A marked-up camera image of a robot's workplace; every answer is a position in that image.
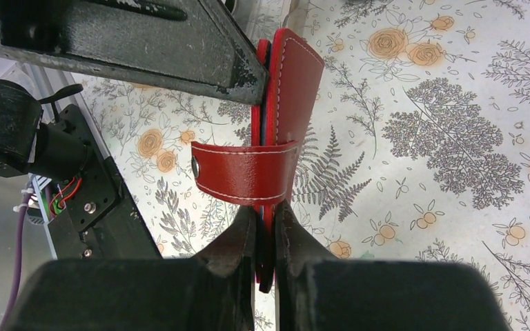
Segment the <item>red leather card holder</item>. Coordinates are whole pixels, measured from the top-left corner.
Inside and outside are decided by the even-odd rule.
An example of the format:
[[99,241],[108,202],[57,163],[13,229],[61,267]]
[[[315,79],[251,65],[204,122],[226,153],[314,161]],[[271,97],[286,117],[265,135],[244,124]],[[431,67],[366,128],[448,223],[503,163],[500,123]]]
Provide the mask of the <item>red leather card holder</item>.
[[264,101],[251,108],[251,144],[215,146],[194,142],[197,187],[219,200],[249,206],[257,227],[259,289],[271,290],[275,272],[275,215],[291,199],[293,180],[324,70],[321,56],[298,34],[280,28],[258,43],[257,58],[269,80]]

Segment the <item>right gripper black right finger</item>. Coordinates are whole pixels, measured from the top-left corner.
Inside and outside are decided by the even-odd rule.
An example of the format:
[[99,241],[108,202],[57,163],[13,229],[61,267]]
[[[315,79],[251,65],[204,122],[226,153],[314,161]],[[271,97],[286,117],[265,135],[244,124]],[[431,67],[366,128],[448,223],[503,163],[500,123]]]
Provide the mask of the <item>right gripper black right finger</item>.
[[275,209],[278,330],[506,330],[489,284],[463,263],[339,259]]

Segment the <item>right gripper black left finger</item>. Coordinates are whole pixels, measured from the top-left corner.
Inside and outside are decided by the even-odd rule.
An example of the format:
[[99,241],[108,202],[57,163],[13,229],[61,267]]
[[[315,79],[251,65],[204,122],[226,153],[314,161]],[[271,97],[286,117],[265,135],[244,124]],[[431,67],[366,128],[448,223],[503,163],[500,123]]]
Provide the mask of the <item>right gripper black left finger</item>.
[[63,259],[21,291],[3,330],[253,330],[257,215],[186,259]]

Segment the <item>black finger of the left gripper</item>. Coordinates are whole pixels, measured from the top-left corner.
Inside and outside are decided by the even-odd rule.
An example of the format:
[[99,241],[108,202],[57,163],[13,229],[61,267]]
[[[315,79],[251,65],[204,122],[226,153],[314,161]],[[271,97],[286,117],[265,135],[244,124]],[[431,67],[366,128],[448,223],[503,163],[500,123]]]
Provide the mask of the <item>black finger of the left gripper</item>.
[[249,105],[268,80],[221,1],[0,1],[0,57]]

